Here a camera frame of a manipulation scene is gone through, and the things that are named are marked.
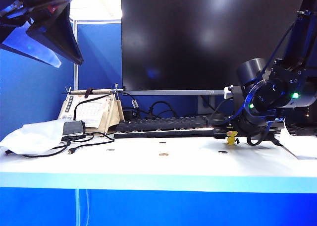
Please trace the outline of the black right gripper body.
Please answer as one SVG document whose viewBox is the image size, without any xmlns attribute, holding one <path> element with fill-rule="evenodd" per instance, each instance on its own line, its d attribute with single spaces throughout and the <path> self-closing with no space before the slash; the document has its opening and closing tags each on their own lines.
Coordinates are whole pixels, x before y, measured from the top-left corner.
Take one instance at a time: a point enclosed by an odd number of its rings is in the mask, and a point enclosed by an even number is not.
<svg viewBox="0 0 317 226">
<path fill-rule="evenodd" d="M 238 136 L 249 136 L 249 122 L 244 115 L 232 116 L 230 124 L 233 126 L 234 131 L 238 132 Z"/>
</svg>

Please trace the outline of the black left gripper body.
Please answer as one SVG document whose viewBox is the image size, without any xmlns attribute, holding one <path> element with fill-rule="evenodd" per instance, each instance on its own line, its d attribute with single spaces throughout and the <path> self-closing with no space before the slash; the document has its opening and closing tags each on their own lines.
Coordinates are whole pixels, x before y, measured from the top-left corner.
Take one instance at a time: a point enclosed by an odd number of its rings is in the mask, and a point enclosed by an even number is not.
<svg viewBox="0 0 317 226">
<path fill-rule="evenodd" d="M 0 0 L 0 24 L 22 25 L 26 21 L 59 16 L 72 0 Z"/>
</svg>

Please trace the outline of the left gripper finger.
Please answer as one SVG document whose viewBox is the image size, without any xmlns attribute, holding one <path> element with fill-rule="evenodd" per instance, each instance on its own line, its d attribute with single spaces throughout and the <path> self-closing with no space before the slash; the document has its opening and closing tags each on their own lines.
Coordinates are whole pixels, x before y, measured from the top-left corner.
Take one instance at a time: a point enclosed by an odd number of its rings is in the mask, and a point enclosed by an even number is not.
<svg viewBox="0 0 317 226">
<path fill-rule="evenodd" d="M 56 54 L 26 34 L 29 27 L 29 22 L 26 22 L 23 26 L 15 28 L 2 42 L 3 48 L 59 68 L 61 61 Z"/>
<path fill-rule="evenodd" d="M 51 49 L 54 53 L 58 53 L 73 63 L 81 65 L 84 60 L 73 34 L 69 13 L 70 5 L 68 9 L 64 9 L 55 18 L 33 20 L 26 34 Z"/>
</svg>

